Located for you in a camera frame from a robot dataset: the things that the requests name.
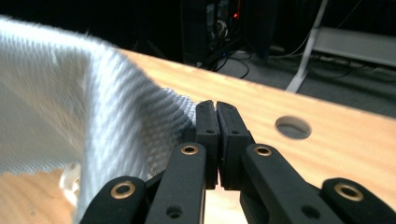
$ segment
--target black cable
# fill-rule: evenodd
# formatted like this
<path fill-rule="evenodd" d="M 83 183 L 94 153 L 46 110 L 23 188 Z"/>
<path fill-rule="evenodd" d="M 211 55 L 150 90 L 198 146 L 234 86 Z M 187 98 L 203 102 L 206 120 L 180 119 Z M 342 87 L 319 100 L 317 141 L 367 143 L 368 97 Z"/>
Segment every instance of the black cable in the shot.
<path fill-rule="evenodd" d="M 232 51 L 232 53 L 231 53 L 231 55 L 230 55 L 230 58 L 231 58 L 231 59 L 234 59 L 234 60 L 245 61 L 245 60 L 249 60 L 249 59 L 251 59 L 251 58 L 253 57 L 253 53 L 252 53 L 252 52 L 250 52 L 250 51 L 243 51 L 243 52 L 245 52 L 246 54 L 248 54 L 248 56 L 247 56 L 246 58 L 235 58 L 235 57 L 231 57 L 231 56 L 233 56 L 233 55 L 236 53 L 236 51 Z"/>
<path fill-rule="evenodd" d="M 249 68 L 248 64 L 243 62 L 243 60 L 246 60 L 246 59 L 243 59 L 243 60 L 235 59 L 235 58 L 231 58 L 231 56 L 226 57 L 226 59 L 224 60 L 223 64 L 220 67 L 218 67 L 215 72 L 218 72 L 222 67 L 224 67 L 224 65 L 228 62 L 228 60 L 237 61 L 237 62 L 241 63 L 242 65 L 244 65 L 245 68 L 247 69 L 246 73 L 244 75 L 242 75 L 241 77 L 239 77 L 240 79 L 244 79 L 248 75 L 248 73 L 250 72 L 250 68 Z"/>
<path fill-rule="evenodd" d="M 298 68 L 301 59 L 296 59 L 295 57 L 287 57 L 283 59 L 273 59 L 272 63 L 275 63 L 277 66 L 288 67 L 288 68 Z"/>
<path fill-rule="evenodd" d="M 359 0 L 359 2 L 352 8 L 352 10 L 346 15 L 346 17 L 343 19 L 343 21 L 341 21 L 341 23 L 337 26 L 337 29 L 339 29 L 344 22 L 347 21 L 347 19 L 349 19 L 350 15 L 352 15 L 352 13 L 355 11 L 355 9 L 359 6 L 359 4 L 361 3 L 361 0 Z"/>
<path fill-rule="evenodd" d="M 349 69 L 348 69 L 343 75 L 341 75 L 341 76 L 337 76 L 337 77 L 327 77 L 327 76 L 320 75 L 320 74 L 319 74 L 315 69 L 313 69 L 313 68 L 309 68 L 308 70 L 309 70 L 309 74 L 312 74 L 312 75 L 317 76 L 317 77 L 327 78 L 327 79 L 339 79 L 339 78 L 342 78 L 342 77 L 347 77 L 349 74 L 352 73 L 352 69 L 349 68 Z"/>
<path fill-rule="evenodd" d="M 222 67 L 224 67 L 224 65 L 227 63 L 227 61 L 229 59 L 230 59 L 230 56 L 226 57 L 224 60 L 224 63 L 220 67 L 216 68 L 216 70 L 214 70 L 214 72 L 218 72 Z"/>
<path fill-rule="evenodd" d="M 218 65 L 219 65 L 219 61 L 215 61 L 208 66 L 207 70 L 211 72 L 216 72 L 215 70 L 218 68 Z"/>
<path fill-rule="evenodd" d="M 280 55 L 280 56 L 271 56 L 270 55 L 270 56 L 268 56 L 268 59 L 282 59 L 282 58 L 289 58 L 289 57 L 295 57 L 295 56 L 302 55 L 302 53 L 301 54 L 295 54 L 295 53 L 304 45 L 304 43 L 306 42 L 306 40 L 308 39 L 310 34 L 311 34 L 311 32 L 309 31 L 309 33 L 305 37 L 303 43 L 301 43 L 301 45 L 297 49 L 295 49 L 292 53 L 288 53 L 286 55 Z"/>
<path fill-rule="evenodd" d="M 137 39 L 134 45 L 132 46 L 132 51 L 137 51 L 138 48 L 139 48 L 139 39 Z"/>

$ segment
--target electrical cable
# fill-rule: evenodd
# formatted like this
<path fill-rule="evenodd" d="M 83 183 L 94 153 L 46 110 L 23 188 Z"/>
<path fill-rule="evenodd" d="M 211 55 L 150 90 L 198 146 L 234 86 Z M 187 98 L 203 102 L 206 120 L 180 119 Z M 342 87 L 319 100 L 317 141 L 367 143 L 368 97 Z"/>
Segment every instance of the electrical cable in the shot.
<path fill-rule="evenodd" d="M 361 0 L 359 0 L 359 2 L 352 8 L 352 10 L 348 13 L 348 15 L 346 15 L 346 17 L 341 21 L 341 23 L 337 26 L 337 29 L 339 29 L 344 22 L 347 21 L 347 19 L 352 15 L 352 13 L 355 11 L 355 9 L 358 7 L 358 5 L 361 3 Z M 292 53 L 286 54 L 286 55 L 280 55 L 280 56 L 268 56 L 268 59 L 282 59 L 282 58 L 289 58 L 289 57 L 296 57 L 296 56 L 300 56 L 301 54 L 295 54 L 306 42 L 306 40 L 308 39 L 309 35 L 311 34 L 311 31 L 309 31 L 308 35 L 306 36 L 306 38 L 304 39 L 303 43 L 301 43 L 301 45 L 295 49 Z"/>
<path fill-rule="evenodd" d="M 300 59 L 295 59 L 293 57 L 287 57 L 284 59 L 273 59 L 271 63 L 275 63 L 278 66 L 288 67 L 297 69 L 300 64 Z"/>
<path fill-rule="evenodd" d="M 234 57 L 231 57 L 231 56 L 233 56 L 235 53 L 237 53 L 237 52 L 243 52 L 243 53 L 245 53 L 245 54 L 248 54 L 248 56 L 246 57 L 246 58 L 234 58 Z M 253 53 L 252 52 L 250 52 L 250 51 L 244 51 L 244 50 L 238 50 L 238 51 L 231 51 L 231 55 L 230 55 L 230 58 L 232 58 L 232 59 L 234 59 L 234 60 L 241 60 L 241 61 L 245 61 L 245 60 L 249 60 L 249 59 L 251 59 L 252 57 L 253 57 Z"/>
<path fill-rule="evenodd" d="M 353 69 L 352 69 L 351 67 L 348 67 L 347 71 L 346 71 L 344 74 L 340 75 L 340 76 L 336 76 L 336 77 L 327 77 L 327 76 L 320 75 L 320 74 L 319 74 L 314 68 L 312 68 L 312 67 L 308 68 L 308 70 L 309 70 L 309 74 L 312 74 L 312 75 L 317 76 L 317 77 L 327 78 L 327 79 L 339 79 L 339 78 L 342 78 L 342 77 L 346 77 L 346 76 L 348 76 L 349 74 L 351 74 L 352 71 L 353 71 Z"/>
<path fill-rule="evenodd" d="M 238 78 L 240 78 L 240 79 L 244 79 L 244 78 L 248 75 L 248 73 L 250 72 L 250 68 L 249 68 L 248 64 L 245 63 L 245 62 L 243 62 L 243 60 L 247 60 L 247 59 L 236 59 L 236 58 L 232 58 L 231 55 L 225 58 L 223 64 L 222 64 L 220 67 L 218 67 L 218 68 L 215 70 L 215 72 L 218 72 L 222 67 L 224 67 L 224 65 L 225 65 L 229 60 L 237 61 L 237 62 L 239 62 L 239 63 L 241 63 L 242 65 L 245 66 L 245 68 L 247 69 L 247 71 L 245 72 L 244 75 L 242 75 L 241 77 L 238 77 Z"/>
<path fill-rule="evenodd" d="M 359 2 L 352 8 L 352 10 L 347 14 L 347 16 L 343 19 L 343 21 L 341 21 L 341 23 L 337 26 L 337 29 L 339 29 L 344 22 L 347 21 L 347 19 L 350 17 L 350 15 L 352 15 L 352 13 L 355 11 L 355 9 L 359 6 L 359 4 L 361 3 L 361 0 L 359 0 Z"/>
<path fill-rule="evenodd" d="M 139 39 L 137 39 L 134 45 L 132 45 L 132 51 L 137 51 L 138 48 L 139 48 Z"/>
<path fill-rule="evenodd" d="M 222 44 L 224 43 L 224 41 L 226 41 L 226 37 L 228 36 L 228 27 L 227 27 L 227 23 L 225 23 L 224 21 L 218 20 L 217 24 L 219 26 L 221 26 L 221 30 L 217 33 L 217 37 L 216 37 L 216 46 L 215 48 L 218 48 L 220 46 L 222 46 Z"/>

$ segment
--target floor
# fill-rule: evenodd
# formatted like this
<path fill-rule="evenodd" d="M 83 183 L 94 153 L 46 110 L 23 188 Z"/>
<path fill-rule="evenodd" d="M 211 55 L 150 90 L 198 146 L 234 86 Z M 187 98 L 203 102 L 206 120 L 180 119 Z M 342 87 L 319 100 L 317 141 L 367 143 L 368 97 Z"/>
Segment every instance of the floor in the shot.
<path fill-rule="evenodd" d="M 213 70 L 285 90 L 300 60 L 301 55 L 261 60 L 248 51 L 237 50 L 220 59 Z M 297 93 L 396 118 L 396 68 L 313 54 L 308 75 Z"/>

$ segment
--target woven fabric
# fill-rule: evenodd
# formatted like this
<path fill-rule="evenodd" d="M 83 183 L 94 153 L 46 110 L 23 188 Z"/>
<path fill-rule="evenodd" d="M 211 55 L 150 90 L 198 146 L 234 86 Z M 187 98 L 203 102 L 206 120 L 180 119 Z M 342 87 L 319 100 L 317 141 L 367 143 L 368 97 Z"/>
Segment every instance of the woven fabric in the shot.
<path fill-rule="evenodd" d="M 67 155 L 82 161 L 75 221 L 109 180 L 121 175 L 147 180 L 162 171 L 182 130 L 194 121 L 191 100 L 159 88 L 106 42 L 4 17 L 0 80 L 73 148 L 54 154 L 64 158 L 36 157 L 29 167 L 18 164 L 11 172 L 62 167 L 63 159 L 71 160 Z M 0 157 L 18 162 L 29 151 L 6 147 Z"/>

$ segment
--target wooden table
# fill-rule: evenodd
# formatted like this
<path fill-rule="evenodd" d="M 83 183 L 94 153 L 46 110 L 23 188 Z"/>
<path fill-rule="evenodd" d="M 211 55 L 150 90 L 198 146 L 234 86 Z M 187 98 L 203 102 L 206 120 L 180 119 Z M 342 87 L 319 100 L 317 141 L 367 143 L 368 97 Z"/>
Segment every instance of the wooden table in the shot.
<path fill-rule="evenodd" d="M 276 147 L 309 183 L 326 178 L 357 181 L 396 208 L 396 119 L 226 77 L 179 63 L 124 51 L 162 87 L 194 102 L 235 105 L 256 142 Z M 289 138 L 276 120 L 306 121 L 311 135 Z M 70 223 L 73 207 L 57 189 L 61 171 L 0 176 L 0 223 Z M 237 192 L 206 194 L 206 223 L 244 223 Z"/>

